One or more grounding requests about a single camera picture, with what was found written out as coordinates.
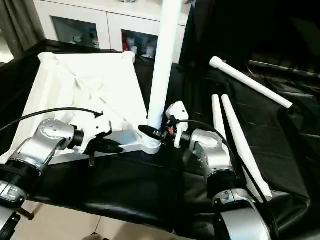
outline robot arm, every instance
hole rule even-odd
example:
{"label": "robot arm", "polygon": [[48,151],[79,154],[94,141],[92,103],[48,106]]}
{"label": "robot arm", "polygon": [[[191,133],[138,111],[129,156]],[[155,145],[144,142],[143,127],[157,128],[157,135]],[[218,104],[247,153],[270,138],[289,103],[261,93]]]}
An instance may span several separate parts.
{"label": "robot arm", "polygon": [[20,216],[14,211],[28,197],[57,150],[73,149],[94,156],[95,151],[120,153],[122,148],[104,139],[111,134],[104,115],[83,130],[57,119],[46,119],[34,136],[26,139],[5,164],[0,165],[0,240],[9,240]]}
{"label": "robot arm", "polygon": [[197,156],[207,184],[207,196],[217,214],[213,219],[215,235],[223,240],[269,240],[270,230],[253,203],[246,184],[239,180],[230,161],[229,151],[220,136],[214,132],[196,129],[188,134],[186,129],[179,133],[178,112],[170,112],[169,122],[163,132],[139,126],[140,131],[151,138],[187,146]]}

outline black tablecloth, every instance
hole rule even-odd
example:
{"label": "black tablecloth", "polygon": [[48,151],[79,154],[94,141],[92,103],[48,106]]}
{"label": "black tablecloth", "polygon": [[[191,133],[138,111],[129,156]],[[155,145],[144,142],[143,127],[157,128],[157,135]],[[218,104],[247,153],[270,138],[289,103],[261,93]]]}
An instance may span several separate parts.
{"label": "black tablecloth", "polygon": [[[0,67],[0,126],[21,116],[37,75],[41,52],[109,53],[67,43],[44,41],[24,56]],[[137,58],[135,70],[149,105],[153,62]],[[262,84],[296,106],[284,109],[215,69],[172,66],[166,105],[183,101],[190,119],[213,124],[212,94],[228,94],[262,176],[272,189],[271,209],[281,239],[318,239],[320,227],[319,92],[305,86]],[[190,124],[190,129],[197,126]],[[0,132],[0,153],[7,151],[17,126]],[[213,239],[211,201],[194,156],[163,146],[143,152],[49,166],[30,200],[138,224],[195,239]]]}

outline black cable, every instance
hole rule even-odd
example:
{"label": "black cable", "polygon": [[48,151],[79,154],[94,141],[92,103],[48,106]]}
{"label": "black cable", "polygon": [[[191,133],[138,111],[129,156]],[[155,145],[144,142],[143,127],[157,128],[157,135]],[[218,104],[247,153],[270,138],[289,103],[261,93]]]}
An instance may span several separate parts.
{"label": "black cable", "polygon": [[51,113],[51,112],[58,112],[58,111],[82,111],[82,112],[87,112],[87,113],[91,113],[91,114],[94,114],[94,116],[97,118],[97,117],[100,117],[103,115],[103,113],[99,113],[99,112],[96,112],[96,111],[92,111],[92,110],[89,110],[89,109],[85,109],[85,108],[80,108],[80,107],[59,107],[59,108],[52,108],[52,109],[47,109],[47,110],[43,110],[43,111],[37,111],[37,112],[34,112],[34,113],[31,113],[31,114],[28,114],[28,115],[25,115],[25,116],[22,116],[16,120],[13,120],[12,122],[10,122],[9,124],[5,125],[4,127],[0,128],[0,132],[7,129],[8,127],[10,127],[11,125],[13,124],[16,124],[16,123],[19,123],[21,122],[22,120],[25,120],[25,119],[29,119],[29,118],[32,118],[34,116],[37,116],[37,115],[41,115],[41,114],[47,114],[47,113]]}
{"label": "black cable", "polygon": [[[213,133],[216,133],[221,139],[222,139],[222,143],[225,144],[229,150],[230,153],[230,157],[231,158],[235,158],[235,155],[229,145],[229,143],[227,142],[227,140],[225,139],[224,136],[222,136],[222,134],[216,130],[214,127],[212,127],[211,125],[202,122],[202,121],[197,121],[197,120],[177,120],[177,123],[196,123],[199,125],[202,125],[204,127],[206,127],[208,130],[210,130]],[[278,225],[277,225],[277,221],[275,219],[274,214],[272,213],[269,204],[268,204],[268,200],[266,199],[265,195],[263,194],[262,190],[260,189],[259,185],[257,184],[256,180],[254,179],[254,177],[252,176],[251,172],[249,171],[247,165],[245,164],[245,162],[243,161],[243,159],[239,156],[240,159],[240,163],[243,166],[244,170],[246,171],[246,173],[248,174],[250,180],[252,181],[254,187],[256,188],[257,192],[259,193],[263,204],[265,206],[265,208],[268,210],[269,214],[270,214],[270,218],[271,218],[271,234],[274,236],[274,239],[278,239],[279,238],[279,230],[278,230]],[[260,201],[257,198],[253,198],[253,200],[257,203],[257,204],[261,204]]]}

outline glass cabinet door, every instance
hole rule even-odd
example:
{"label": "glass cabinet door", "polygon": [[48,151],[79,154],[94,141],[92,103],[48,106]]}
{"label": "glass cabinet door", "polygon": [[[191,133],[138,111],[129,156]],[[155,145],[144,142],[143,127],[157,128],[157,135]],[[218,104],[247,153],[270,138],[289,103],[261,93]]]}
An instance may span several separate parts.
{"label": "glass cabinet door", "polygon": [[106,12],[42,0],[34,3],[47,39],[110,49]]}
{"label": "glass cabinet door", "polygon": [[100,48],[96,24],[58,16],[51,20],[60,42]]}
{"label": "glass cabinet door", "polygon": [[[130,50],[140,56],[155,59],[161,25],[159,21],[109,12],[107,16],[112,49],[120,52]],[[173,51],[174,63],[179,63],[185,30],[185,26],[178,26]]]}
{"label": "glass cabinet door", "polygon": [[121,33],[123,51],[131,51],[136,55],[155,59],[158,36],[123,29]]}

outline white tube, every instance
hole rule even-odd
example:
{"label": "white tube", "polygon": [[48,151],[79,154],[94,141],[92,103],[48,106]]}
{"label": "white tube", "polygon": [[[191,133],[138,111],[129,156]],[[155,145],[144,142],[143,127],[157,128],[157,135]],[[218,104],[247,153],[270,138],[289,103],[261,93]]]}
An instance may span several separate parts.
{"label": "white tube", "polygon": [[[245,134],[240,126],[240,123],[237,119],[236,113],[234,111],[234,108],[232,107],[230,99],[228,95],[223,95],[221,98],[222,98],[225,114],[230,125],[230,129],[232,132],[232,136],[234,139],[237,152],[239,156],[242,158],[245,165],[247,166],[250,173],[252,174],[253,178],[255,179],[256,183],[260,187],[261,191],[265,195],[266,199],[270,201],[272,199],[270,188],[261,176],[256,160],[251,152],[251,149],[249,147]],[[246,171],[244,171],[244,173],[245,173],[248,189],[258,198],[259,201],[262,201],[257,189],[255,188],[254,184],[250,180]]]}
{"label": "white tube", "polygon": [[[213,126],[214,126],[214,128],[219,133],[221,133],[221,135],[225,139],[227,139],[225,125],[224,125],[224,119],[222,117],[222,112],[221,112],[220,100],[219,100],[219,96],[217,94],[212,95],[212,113],[213,113]],[[226,158],[226,162],[224,163],[224,165],[231,166],[232,164],[231,164],[231,160],[230,160],[228,147],[223,144],[222,148],[227,153],[227,158]]]}
{"label": "white tube", "polygon": [[212,113],[213,113],[214,128],[219,133],[221,133],[221,135],[225,139],[227,139],[225,125],[224,125],[224,119],[222,117],[222,112],[221,112],[219,96],[217,94],[212,95]]}
{"label": "white tube", "polygon": [[244,75],[242,72],[234,69],[230,65],[223,62],[217,56],[214,56],[210,60],[210,66],[217,68],[217,69],[220,69],[221,71],[225,72],[226,74],[230,75],[231,77],[237,79],[238,81],[240,81],[243,84],[249,86],[250,88],[256,90],[257,92],[265,95],[267,98],[275,101],[276,103],[284,106],[287,109],[289,109],[293,105],[292,102],[290,102],[287,99],[283,98],[282,96],[276,94],[275,92],[273,92],[270,89],[266,88],[265,86],[261,85],[257,81],[251,79],[250,77]]}
{"label": "white tube", "polygon": [[[167,98],[167,91],[174,57],[174,48],[183,0],[164,0],[161,25],[154,63],[148,125],[159,129]],[[143,141],[150,148],[156,148],[160,141],[144,136]]]}

